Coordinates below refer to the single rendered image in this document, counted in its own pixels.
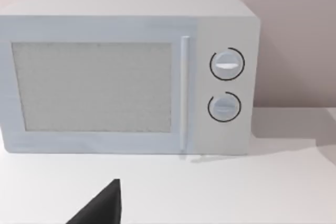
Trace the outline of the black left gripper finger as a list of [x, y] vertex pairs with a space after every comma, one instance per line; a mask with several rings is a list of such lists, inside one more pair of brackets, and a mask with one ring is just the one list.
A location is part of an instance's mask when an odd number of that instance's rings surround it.
[[66, 224], [121, 224], [120, 179], [114, 179]]

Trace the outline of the pale blue microwave door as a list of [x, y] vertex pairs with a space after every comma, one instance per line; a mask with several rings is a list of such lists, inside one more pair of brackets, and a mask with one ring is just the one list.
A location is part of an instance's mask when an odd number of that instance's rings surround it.
[[[185, 154], [197, 21], [0, 15], [0, 128], [10, 153]], [[180, 149], [181, 37], [190, 37]]]

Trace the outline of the pale microwave oven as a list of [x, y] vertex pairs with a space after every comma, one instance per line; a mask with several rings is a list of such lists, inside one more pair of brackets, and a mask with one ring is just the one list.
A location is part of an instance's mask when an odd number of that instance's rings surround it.
[[[241, 0], [22, 0], [0, 9], [19, 16], [167, 16], [197, 21], [192, 74], [192, 120], [185, 154], [244, 155], [249, 148], [260, 38], [260, 19]], [[212, 71], [216, 54], [235, 51], [240, 73], [220, 79]], [[236, 116], [215, 119], [214, 98], [234, 98]]]

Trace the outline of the small pale microwave knob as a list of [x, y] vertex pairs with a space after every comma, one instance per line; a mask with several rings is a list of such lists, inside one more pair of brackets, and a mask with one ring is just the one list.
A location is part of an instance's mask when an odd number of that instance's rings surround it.
[[234, 98], [214, 98], [210, 104], [212, 116], [219, 121], [234, 118], [239, 111], [239, 104]]

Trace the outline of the large pale microwave knob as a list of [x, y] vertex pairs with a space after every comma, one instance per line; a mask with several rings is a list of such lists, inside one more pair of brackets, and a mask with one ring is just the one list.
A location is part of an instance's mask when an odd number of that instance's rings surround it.
[[242, 68], [242, 59], [235, 51], [216, 54], [211, 63], [213, 73], [220, 79], [236, 77]]

